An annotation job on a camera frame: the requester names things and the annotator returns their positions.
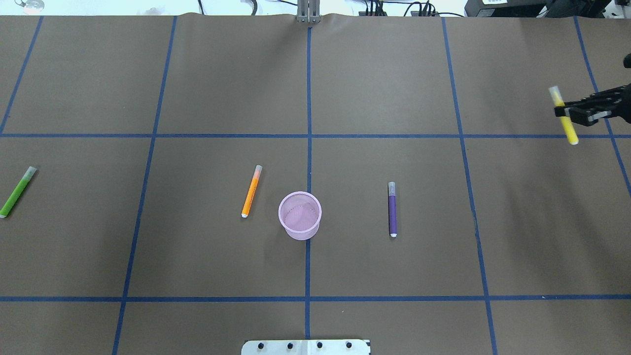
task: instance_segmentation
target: purple marker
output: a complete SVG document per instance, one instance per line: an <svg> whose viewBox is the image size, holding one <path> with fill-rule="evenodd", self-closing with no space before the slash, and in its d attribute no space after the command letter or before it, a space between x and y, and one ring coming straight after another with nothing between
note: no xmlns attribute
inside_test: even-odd
<svg viewBox="0 0 631 355"><path fill-rule="evenodd" d="M396 238L396 190L394 181L388 183L388 216L390 217L390 237Z"/></svg>

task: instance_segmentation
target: robotic arm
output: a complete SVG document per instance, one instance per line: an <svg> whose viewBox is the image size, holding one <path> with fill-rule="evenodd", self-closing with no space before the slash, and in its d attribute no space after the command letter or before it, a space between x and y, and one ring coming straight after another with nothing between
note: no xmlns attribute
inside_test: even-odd
<svg viewBox="0 0 631 355"><path fill-rule="evenodd" d="M624 59L625 68L631 68L631 54ZM573 123L593 126L601 118L620 116L631 124L631 84L591 94L578 101L566 102L554 108L555 116L569 117Z"/></svg>

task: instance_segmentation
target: blue tape line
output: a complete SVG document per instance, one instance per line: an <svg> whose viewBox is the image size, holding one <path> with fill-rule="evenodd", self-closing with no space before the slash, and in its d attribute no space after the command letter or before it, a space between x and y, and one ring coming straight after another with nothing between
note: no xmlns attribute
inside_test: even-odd
<svg viewBox="0 0 631 355"><path fill-rule="evenodd" d="M11 98L9 99L9 103L6 106L6 110L4 112L4 117L2 119L2 123L0 124L0 133L2 133L4 131L4 127L6 126L6 121L9 119L9 114L11 113L11 107L13 106L13 101L15 100L15 95L18 93L18 89L20 87L20 83L22 82L22 76L24 75L24 71L27 69L28 60L31 58L31 53L33 52L33 47L35 47L35 41L37 40L37 35L39 34L40 29L42 28L42 22L44 22L44 17L40 16L40 19L37 22L37 27L35 28L35 33L33 33L33 39L31 39L31 44L28 46L27 54L24 57L24 62L22 63L22 68L20 69L20 74L18 74L18 79L15 81L15 86L13 87L13 92L11 93Z"/></svg>
<svg viewBox="0 0 631 355"><path fill-rule="evenodd" d="M0 302L120 302L121 297L0 296Z"/></svg>
<svg viewBox="0 0 631 355"><path fill-rule="evenodd" d="M151 138L151 133L3 133L7 138Z"/></svg>
<svg viewBox="0 0 631 355"><path fill-rule="evenodd" d="M585 42L583 42L583 34L581 33L579 18L576 16L574 16L574 26L576 27L576 34L579 38L579 43L581 44L581 51L583 52L583 59L585 60L585 67L587 67L587 72L589 73L589 79L592 81L594 91L598 92L598 85L596 84L594 73L592 72L591 65L589 64L589 58L587 58L587 50L585 49ZM631 196L631 182L629 181L625 164L622 161L622 157L620 156L620 150L618 149L618 143L616 143L616 138L613 134L613 129L611 128L611 123L609 122L608 118L604 119L604 123L605 126L607 126L607 131L609 131L609 138L611 139L611 145L613 145L613 151L616 154L616 159L618 160L618 165L620 166L620 171L622 172L622 178L625 181L625 185L627 185L629 196Z"/></svg>
<svg viewBox="0 0 631 355"><path fill-rule="evenodd" d="M587 66L587 73L589 74L589 79L592 82L592 86L594 90L598 92L598 86L596 86L596 79L594 79L594 73L591 70L591 65L589 65L589 60L587 59L587 51L585 50L585 43L583 43L583 34L581 33L581 27L579 26L579 18L574 16L574 26L576 27L576 34L579 36L579 43L581 44L581 51L583 52L583 60L585 60L585 66Z"/></svg>
<svg viewBox="0 0 631 355"><path fill-rule="evenodd" d="M311 193L313 130L311 121L311 30L307 29L307 192ZM305 339L311 339L311 239L305 243Z"/></svg>
<svg viewBox="0 0 631 355"><path fill-rule="evenodd" d="M448 134L410 134L410 135L380 135L380 134L330 134L330 135L312 135L313 138L458 138L459 135Z"/></svg>
<svg viewBox="0 0 631 355"><path fill-rule="evenodd" d="M475 239L476 239L476 244L478 245L478 261L480 263L480 276L482 278L482 289L484 291L484 296L487 298L485 300L485 304L487 307L488 331L489 331L489 336L491 340L491 348L493 350L493 355L497 355L497 342L495 341L495 327L493 326L491 302L488 299L487 272L484 266L482 242L480 241L480 228L478 227L478 216L476 214L475 201L473 199L473 188L471 187L471 174L469 173L469 162L467 159L466 147L464 145L463 123L460 118L460 106L458 105L456 80L454 78L454 67L451 61L451 50L449 49L449 36L447 34L447 24L445 23L445 18L442 18L442 31L445 37L445 50L447 53L447 65L449 67L449 79L451 81L451 94L454 97L454 110L456 112L456 121L458 123L458 134L460 135L460 149L463 155L464 175L467 181L467 190L469 192L469 205L471 207L471 214L473 215L473 223L475 225Z"/></svg>
<svg viewBox="0 0 631 355"><path fill-rule="evenodd" d="M119 319L116 321L116 334L114 335L112 355L116 355L118 353L118 346L121 342L122 320L125 317L125 307L127 307L127 302L123 299L123 301L121 301L121 307L119 308Z"/></svg>
<svg viewBox="0 0 631 355"><path fill-rule="evenodd" d="M311 302L471 302L631 299L631 294L520 294L495 296L311 296ZM0 296L0 302L122 302L122 297ZM253 297L127 297L126 303L273 303L304 302L302 296Z"/></svg>
<svg viewBox="0 0 631 355"><path fill-rule="evenodd" d="M158 138L307 138L307 135L232 134L232 133L159 133Z"/></svg>
<svg viewBox="0 0 631 355"><path fill-rule="evenodd" d="M491 301L555 301L573 299L631 299L631 294L525 294L489 296Z"/></svg>
<svg viewBox="0 0 631 355"><path fill-rule="evenodd" d="M304 302L304 297L263 296L263 297L127 297L127 302Z"/></svg>
<svg viewBox="0 0 631 355"><path fill-rule="evenodd" d="M578 135L583 139L610 139L611 135ZM615 138L629 139L631 135L613 135ZM1 133L0 138L152 138L151 133ZM158 133L156 138L308 138L303 134L267 134L267 133ZM526 138L563 138L565 135L486 135L486 134L463 134L467 139L526 139ZM336 139L336 138L460 138L460 135L453 134L312 134L313 139Z"/></svg>
<svg viewBox="0 0 631 355"><path fill-rule="evenodd" d="M160 112L162 111L162 99L164 96L164 88L167 85L168 65L171 60L171 52L173 50L173 41L175 37L175 28L177 24L177 16L173 16L173 23L171 25L171 37L168 43L167 58L164 63L164 72L162 74L162 85L160 86L160 95L158 97L158 106L156 108L156 116L153 122L153 134L151 137L151 144L149 145L149 154L147 156L147 165L144 169L143 189L140 192L140 201L138 203L138 214L136 216L136 226L134 227L134 237L131 241L131 250L129 252L129 261L127 262L127 273L125 275L125 285L122 292L121 310L119 313L119 320L116 325L116 335L114 337L114 346L112 347L112 355L118 353L119 341L121 339L121 330L123 318L125 317L125 306L127 294L129 293L129 283L131 281L131 270L134 266L134 257L136 254L136 244L138 242L138 232L140 231L140 221L144 209L144 198L147 192L147 184L149 181L149 173L151 171L151 161L153 160L153 149L155 148L156 134L158 133L158 125L160 124Z"/></svg>
<svg viewBox="0 0 631 355"><path fill-rule="evenodd" d="M484 296L312 296L313 302L484 301Z"/></svg>

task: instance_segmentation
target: metal bracket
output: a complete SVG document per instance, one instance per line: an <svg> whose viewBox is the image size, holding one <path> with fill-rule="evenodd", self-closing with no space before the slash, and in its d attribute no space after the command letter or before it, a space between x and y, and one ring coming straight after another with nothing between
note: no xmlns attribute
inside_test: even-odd
<svg viewBox="0 0 631 355"><path fill-rule="evenodd" d="M298 0L298 22L318 23L321 19L320 0Z"/></svg>
<svg viewBox="0 0 631 355"><path fill-rule="evenodd" d="M250 340L241 355L370 355L370 340Z"/></svg>

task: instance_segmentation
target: pen holder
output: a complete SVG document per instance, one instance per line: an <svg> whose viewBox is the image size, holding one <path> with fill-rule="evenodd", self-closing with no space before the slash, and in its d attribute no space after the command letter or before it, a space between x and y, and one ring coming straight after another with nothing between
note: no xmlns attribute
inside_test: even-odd
<svg viewBox="0 0 631 355"><path fill-rule="evenodd" d="M285 196L278 207L278 219L287 234L304 241L314 236L320 227L322 207L310 193L298 191Z"/></svg>

